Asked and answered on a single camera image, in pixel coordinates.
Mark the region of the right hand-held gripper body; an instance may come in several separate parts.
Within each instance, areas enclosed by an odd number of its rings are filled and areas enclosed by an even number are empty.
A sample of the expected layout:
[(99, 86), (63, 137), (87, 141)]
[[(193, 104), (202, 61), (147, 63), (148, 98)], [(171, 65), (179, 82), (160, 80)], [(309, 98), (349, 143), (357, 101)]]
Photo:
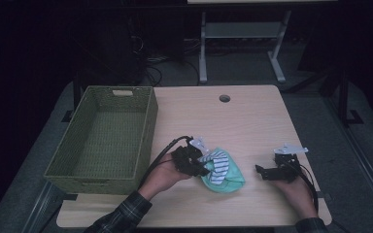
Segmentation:
[(288, 183), (293, 182), (301, 174), (301, 165), (297, 155), (308, 152), (307, 148), (291, 144), (283, 144), (280, 148), (273, 149), (274, 161), (278, 169), (278, 178)]

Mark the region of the mint green garment striped collar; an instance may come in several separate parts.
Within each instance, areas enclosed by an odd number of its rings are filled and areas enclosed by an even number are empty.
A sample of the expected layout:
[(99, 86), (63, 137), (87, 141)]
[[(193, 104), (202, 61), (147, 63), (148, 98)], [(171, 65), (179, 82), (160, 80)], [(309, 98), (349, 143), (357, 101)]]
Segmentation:
[(211, 153), (198, 159), (209, 171), (201, 177), (202, 182), (217, 193), (231, 193), (245, 184), (241, 170), (226, 150), (216, 148)]

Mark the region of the black metal stand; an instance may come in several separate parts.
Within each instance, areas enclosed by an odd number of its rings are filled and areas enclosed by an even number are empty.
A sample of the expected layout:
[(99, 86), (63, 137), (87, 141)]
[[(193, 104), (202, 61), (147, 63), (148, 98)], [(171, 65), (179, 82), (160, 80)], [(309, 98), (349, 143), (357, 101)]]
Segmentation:
[(351, 124), (363, 124), (363, 120), (356, 110), (348, 108), (349, 99), (349, 79), (344, 69), (339, 72), (338, 91), (338, 117), (341, 123), (349, 128)]
[(59, 101), (63, 110), (62, 122), (70, 122), (81, 101), (82, 89), (79, 74), (63, 89)]

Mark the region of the person's left hand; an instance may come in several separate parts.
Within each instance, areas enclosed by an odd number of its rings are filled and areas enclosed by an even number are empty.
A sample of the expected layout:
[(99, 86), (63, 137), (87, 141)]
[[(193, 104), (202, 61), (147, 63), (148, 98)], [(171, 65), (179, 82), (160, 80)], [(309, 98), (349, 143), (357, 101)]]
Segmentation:
[(158, 193), (169, 189), (177, 182), (188, 179), (190, 179), (190, 176), (179, 172), (172, 160), (172, 155), (167, 153), (150, 172), (138, 192), (146, 200), (151, 201)]

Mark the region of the person's right hand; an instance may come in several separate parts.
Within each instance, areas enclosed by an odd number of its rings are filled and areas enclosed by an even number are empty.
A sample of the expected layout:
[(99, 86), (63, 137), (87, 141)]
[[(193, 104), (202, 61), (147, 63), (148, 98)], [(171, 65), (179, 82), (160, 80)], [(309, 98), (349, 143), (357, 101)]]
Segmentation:
[(318, 217), (310, 188), (300, 177), (292, 183), (283, 181), (272, 181), (271, 183), (284, 193), (300, 219)]

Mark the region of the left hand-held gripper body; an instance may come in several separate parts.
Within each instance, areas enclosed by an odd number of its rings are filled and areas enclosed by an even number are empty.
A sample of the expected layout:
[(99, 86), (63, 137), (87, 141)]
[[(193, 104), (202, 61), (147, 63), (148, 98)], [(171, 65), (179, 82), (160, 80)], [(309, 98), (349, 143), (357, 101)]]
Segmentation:
[(187, 145), (185, 147), (177, 147), (171, 152), (171, 155), (175, 167), (179, 172), (193, 176), (192, 167), (194, 165), (201, 165), (205, 167), (205, 162), (199, 161), (199, 158), (203, 156), (202, 152), (190, 144), (193, 138), (185, 136), (185, 139)]

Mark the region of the white metal stand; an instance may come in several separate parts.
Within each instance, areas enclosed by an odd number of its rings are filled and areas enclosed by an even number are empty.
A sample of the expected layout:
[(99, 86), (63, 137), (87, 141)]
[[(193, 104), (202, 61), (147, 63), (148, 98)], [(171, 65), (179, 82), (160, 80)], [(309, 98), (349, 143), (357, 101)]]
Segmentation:
[(206, 41), (208, 39), (275, 39), (275, 48), (267, 52), (268, 59), (279, 83), (286, 81), (278, 55), (285, 38), (291, 11), (285, 11), (281, 21), (271, 22), (208, 22), (201, 15), (200, 52), (198, 56), (199, 82), (208, 81)]

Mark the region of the grey metal floor rail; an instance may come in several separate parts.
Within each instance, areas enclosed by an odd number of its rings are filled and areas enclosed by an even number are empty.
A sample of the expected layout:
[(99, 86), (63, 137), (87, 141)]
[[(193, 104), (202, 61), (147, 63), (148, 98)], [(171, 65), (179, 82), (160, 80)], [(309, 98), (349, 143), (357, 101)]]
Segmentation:
[(45, 182), (21, 233), (44, 233), (60, 211), (63, 195), (52, 183)]
[(349, 123), (345, 123), (344, 120), (338, 115), (338, 110), (335, 104), (328, 98), (323, 100), (325, 105), (331, 112), (331, 115), (334, 117), (338, 127), (340, 128), (342, 134), (346, 138), (348, 145), (354, 152), (358, 166), (363, 173), (363, 176), (367, 180), (371, 190), (373, 192), (373, 166), (370, 164), (368, 158), (362, 147), (359, 145), (354, 133), (351, 131)]

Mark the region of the green woven basket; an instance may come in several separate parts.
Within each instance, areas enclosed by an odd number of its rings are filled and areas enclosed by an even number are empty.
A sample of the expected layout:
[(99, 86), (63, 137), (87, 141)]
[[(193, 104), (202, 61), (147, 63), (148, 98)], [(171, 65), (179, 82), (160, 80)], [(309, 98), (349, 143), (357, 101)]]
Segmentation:
[(132, 192), (150, 166), (157, 112), (150, 86), (88, 87), (45, 178), (68, 193)]

